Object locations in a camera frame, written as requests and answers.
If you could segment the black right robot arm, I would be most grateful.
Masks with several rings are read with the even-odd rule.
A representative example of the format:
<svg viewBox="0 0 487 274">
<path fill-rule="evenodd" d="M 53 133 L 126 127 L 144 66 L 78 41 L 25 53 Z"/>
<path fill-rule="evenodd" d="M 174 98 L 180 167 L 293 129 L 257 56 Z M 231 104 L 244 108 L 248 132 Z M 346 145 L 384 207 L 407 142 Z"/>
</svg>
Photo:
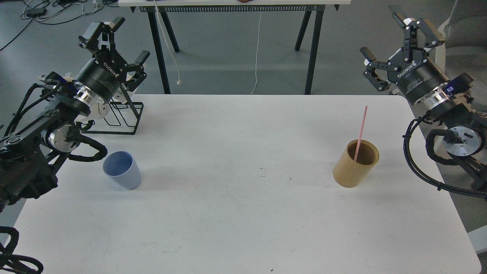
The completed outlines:
<svg viewBox="0 0 487 274">
<path fill-rule="evenodd" d="M 403 136 L 403 151 L 409 168 L 423 181 L 454 194 L 486 199 L 486 164 L 474 156 L 486 149 L 486 114 L 471 107 L 473 78 L 462 73 L 453 80 L 431 60 L 429 51 L 445 39 L 427 19 L 392 17 L 402 28 L 403 45 L 388 61 L 378 61 L 366 47 L 364 76 L 379 91 L 394 84 L 409 104 L 424 104 L 424 116 L 410 122 Z M 425 139 L 430 159 L 444 166 L 460 166 L 473 179 L 470 189 L 447 185 L 426 175 L 414 162 L 409 141 L 420 123 L 439 122 L 444 129 L 433 129 Z"/>
</svg>

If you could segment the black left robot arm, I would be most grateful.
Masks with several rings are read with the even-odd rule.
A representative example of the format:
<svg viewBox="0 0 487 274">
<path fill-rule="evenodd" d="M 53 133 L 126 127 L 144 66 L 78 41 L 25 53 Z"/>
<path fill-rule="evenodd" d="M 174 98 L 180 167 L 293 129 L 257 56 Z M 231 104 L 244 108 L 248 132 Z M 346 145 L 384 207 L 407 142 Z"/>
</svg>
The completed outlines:
<svg viewBox="0 0 487 274">
<path fill-rule="evenodd" d="M 133 106 L 129 92 L 146 79 L 142 51 L 129 64 L 116 50 L 115 32 L 125 22 L 93 22 L 79 36 L 79 46 L 91 59 L 73 78 L 52 72 L 33 84 L 1 138 L 1 208 L 21 198 L 39 198 L 58 186 L 56 173 L 66 160 L 94 162 L 108 151 L 83 135 L 76 124 L 79 116 L 90 116 L 109 104 L 118 91 L 122 104 Z"/>
</svg>

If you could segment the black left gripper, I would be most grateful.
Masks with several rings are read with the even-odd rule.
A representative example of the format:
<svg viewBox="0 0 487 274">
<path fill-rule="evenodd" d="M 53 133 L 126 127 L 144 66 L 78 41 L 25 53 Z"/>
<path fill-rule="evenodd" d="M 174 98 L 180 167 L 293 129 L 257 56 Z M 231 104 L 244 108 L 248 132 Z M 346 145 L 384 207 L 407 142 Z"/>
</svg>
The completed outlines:
<svg viewBox="0 0 487 274">
<path fill-rule="evenodd" d="M 144 63 L 150 56 L 148 51 L 142 51 L 135 63 L 123 67 L 123 71 L 112 68 L 111 61 L 125 61 L 114 41 L 115 32 L 124 22 L 124 17 L 116 17 L 113 22 L 94 21 L 78 37 L 79 46 L 92 54 L 91 60 L 73 79 L 78 91 L 73 97 L 73 107 L 81 115 L 89 115 L 94 104 L 108 104 L 121 85 L 126 92 L 135 92 L 147 77 Z"/>
</svg>

